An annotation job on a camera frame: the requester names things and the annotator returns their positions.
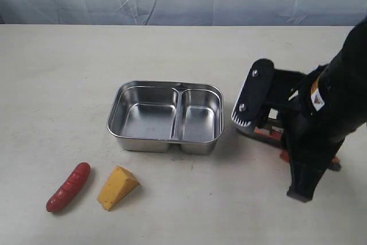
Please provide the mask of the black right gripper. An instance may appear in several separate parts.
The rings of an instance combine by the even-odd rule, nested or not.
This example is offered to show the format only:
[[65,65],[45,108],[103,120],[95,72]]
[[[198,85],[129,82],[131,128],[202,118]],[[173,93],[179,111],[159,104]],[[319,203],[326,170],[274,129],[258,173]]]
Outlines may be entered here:
[[307,203],[327,168],[340,171],[341,163],[335,157],[347,136],[346,127],[334,118],[320,115],[311,102],[311,87],[302,85],[298,96],[291,101],[295,110],[282,114],[284,129],[281,127],[236,127],[239,134],[269,145],[284,142],[287,151],[282,150],[279,157],[290,162],[291,184],[287,196]]

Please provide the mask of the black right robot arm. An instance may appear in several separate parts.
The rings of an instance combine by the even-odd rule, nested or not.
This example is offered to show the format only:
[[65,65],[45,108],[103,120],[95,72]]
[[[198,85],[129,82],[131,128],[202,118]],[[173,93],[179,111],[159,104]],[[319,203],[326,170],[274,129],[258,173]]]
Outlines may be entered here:
[[349,32],[331,62],[308,74],[255,61],[231,118],[251,133],[268,124],[271,110],[290,162],[287,195],[309,202],[345,138],[366,123],[366,21]]

